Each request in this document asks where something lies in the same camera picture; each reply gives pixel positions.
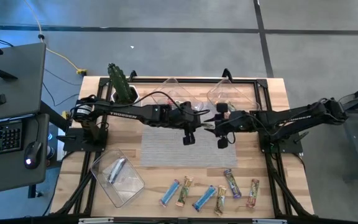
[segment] computer mouse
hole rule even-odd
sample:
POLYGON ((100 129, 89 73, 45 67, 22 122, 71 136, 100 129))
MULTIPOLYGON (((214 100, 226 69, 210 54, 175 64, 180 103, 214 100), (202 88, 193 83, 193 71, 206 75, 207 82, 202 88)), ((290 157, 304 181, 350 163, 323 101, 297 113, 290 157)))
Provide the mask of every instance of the computer mouse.
POLYGON ((42 143, 38 141, 31 142, 24 151, 24 166, 27 169, 35 169, 41 161, 42 143))

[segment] blue snack bar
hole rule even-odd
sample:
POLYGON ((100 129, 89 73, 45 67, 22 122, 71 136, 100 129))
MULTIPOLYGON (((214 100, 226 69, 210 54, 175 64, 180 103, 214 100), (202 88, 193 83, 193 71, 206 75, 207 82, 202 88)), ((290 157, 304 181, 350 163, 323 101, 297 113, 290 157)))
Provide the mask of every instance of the blue snack bar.
POLYGON ((160 204, 164 207, 167 206, 169 200, 171 200, 173 194, 178 190, 180 186, 179 180, 174 180, 171 187, 167 190, 165 195, 160 199, 160 204))
POLYGON ((201 207, 216 193, 214 186, 209 186, 208 190, 201 196, 196 203, 193 204, 193 207, 199 212, 201 207))
POLYGON ((111 170, 111 173, 110 173, 110 176, 109 176, 109 182, 110 184, 113 184, 115 183, 117 177, 118 177, 118 174, 119 172, 121 171, 121 169, 124 167, 126 163, 126 159, 125 158, 120 158, 117 160, 117 163, 116 165, 112 168, 111 170))

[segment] green plant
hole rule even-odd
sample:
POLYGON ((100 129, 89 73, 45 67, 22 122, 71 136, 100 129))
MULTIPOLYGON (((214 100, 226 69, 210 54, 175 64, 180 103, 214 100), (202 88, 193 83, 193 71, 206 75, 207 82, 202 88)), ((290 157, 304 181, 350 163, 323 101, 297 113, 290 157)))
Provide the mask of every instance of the green plant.
POLYGON ((124 72, 115 64, 109 63, 108 73, 113 87, 116 89, 116 101, 120 104, 129 104, 134 102, 134 94, 129 87, 124 72))

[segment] yellow cable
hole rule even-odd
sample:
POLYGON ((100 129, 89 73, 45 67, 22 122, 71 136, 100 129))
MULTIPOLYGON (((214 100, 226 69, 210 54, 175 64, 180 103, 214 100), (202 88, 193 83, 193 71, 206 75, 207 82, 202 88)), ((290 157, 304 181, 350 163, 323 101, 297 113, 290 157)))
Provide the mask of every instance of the yellow cable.
MULTIPOLYGON (((25 4, 29 7, 29 9, 31 10, 31 13, 32 15, 34 16, 35 20, 37 21, 37 24, 38 24, 38 28, 40 30, 40 34, 42 35, 42 29, 41 29, 41 25, 40 25, 40 21, 38 20, 38 17, 37 15, 35 14, 34 10, 32 9, 32 7, 30 6, 30 4, 27 2, 27 0, 23 0, 25 2, 25 4)), ((66 58, 65 56, 57 53, 57 52, 54 52, 52 50, 50 50, 48 47, 47 47, 47 51, 49 51, 50 53, 53 53, 61 58, 64 58, 68 63, 70 63, 74 68, 75 70, 77 71, 77 74, 81 74, 82 72, 86 72, 86 69, 80 69, 78 68, 77 66, 75 66, 75 64, 69 60, 68 58, 66 58)))
POLYGON ((68 58, 66 58, 65 56, 63 56, 63 55, 61 55, 61 54, 59 54, 57 52, 54 52, 54 51, 50 50, 49 48, 47 48, 47 51, 49 51, 50 53, 53 53, 53 54, 55 54, 55 55, 57 55, 57 56, 59 56, 61 58, 66 59, 66 61, 68 63, 70 63, 73 67, 75 67, 76 70, 79 70, 79 68, 77 66, 75 66, 75 64, 73 62, 71 62, 68 58))

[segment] potted plant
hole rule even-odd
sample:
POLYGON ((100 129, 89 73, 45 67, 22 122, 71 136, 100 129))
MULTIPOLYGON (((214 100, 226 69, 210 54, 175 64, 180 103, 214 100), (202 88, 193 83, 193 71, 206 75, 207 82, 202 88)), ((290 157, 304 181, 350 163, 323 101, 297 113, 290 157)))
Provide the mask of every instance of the potted plant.
POLYGON ((115 64, 110 63, 108 73, 112 81, 111 100, 115 103, 128 105, 139 100, 139 94, 134 85, 129 85, 124 72, 115 64))

